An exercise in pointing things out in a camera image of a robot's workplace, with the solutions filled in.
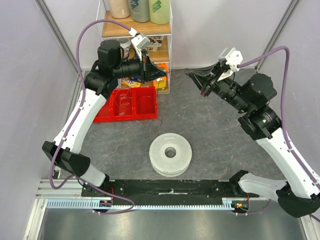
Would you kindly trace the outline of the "white perforated spool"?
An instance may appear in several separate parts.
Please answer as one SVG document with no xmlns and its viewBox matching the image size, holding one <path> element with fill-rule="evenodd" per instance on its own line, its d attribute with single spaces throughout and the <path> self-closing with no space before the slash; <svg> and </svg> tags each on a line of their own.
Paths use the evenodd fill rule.
<svg viewBox="0 0 320 240">
<path fill-rule="evenodd" d="M 153 140 L 149 148 L 153 169 L 165 177 L 177 177 L 189 167 L 192 148 L 189 142 L 176 133 L 164 133 Z"/>
</svg>

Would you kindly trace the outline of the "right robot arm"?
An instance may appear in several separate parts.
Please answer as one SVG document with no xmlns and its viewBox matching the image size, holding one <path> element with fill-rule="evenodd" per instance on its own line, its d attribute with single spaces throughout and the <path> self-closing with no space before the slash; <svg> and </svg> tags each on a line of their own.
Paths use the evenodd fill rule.
<svg viewBox="0 0 320 240">
<path fill-rule="evenodd" d="M 287 146 L 281 118 L 269 107 L 269 101 L 277 95 L 271 78 L 255 73 L 240 85 L 230 76 L 220 79 L 224 69 L 218 62 L 188 69 L 186 75 L 202 96 L 214 93 L 242 115 L 238 119 L 241 128 L 270 155 L 285 176 L 284 180 L 272 180 L 240 170 L 229 180 L 230 193 L 235 197 L 244 193 L 266 197 L 295 218 L 315 213 L 320 208 L 320 190 L 295 159 L 298 151 Z"/>
</svg>

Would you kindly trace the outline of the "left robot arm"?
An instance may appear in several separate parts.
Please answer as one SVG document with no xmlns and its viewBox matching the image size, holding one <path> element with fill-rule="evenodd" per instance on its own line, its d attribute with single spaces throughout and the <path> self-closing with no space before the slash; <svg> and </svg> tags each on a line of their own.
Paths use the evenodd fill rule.
<svg viewBox="0 0 320 240">
<path fill-rule="evenodd" d="M 97 113 L 110 98 L 121 78 L 138 77 L 142 83 L 166 76 L 166 72 L 150 59 L 145 46 L 148 37 L 138 35 L 131 39 L 135 50 L 132 59 L 122 55 L 119 41 L 111 39 L 101 42 L 98 59 L 85 77 L 84 89 L 69 119 L 52 142 L 45 141 L 43 152 L 51 161 L 51 168 L 59 168 L 92 184 L 92 191 L 99 197 L 110 191 L 109 177 L 94 167 L 89 157 L 80 153 L 84 138 Z"/>
</svg>

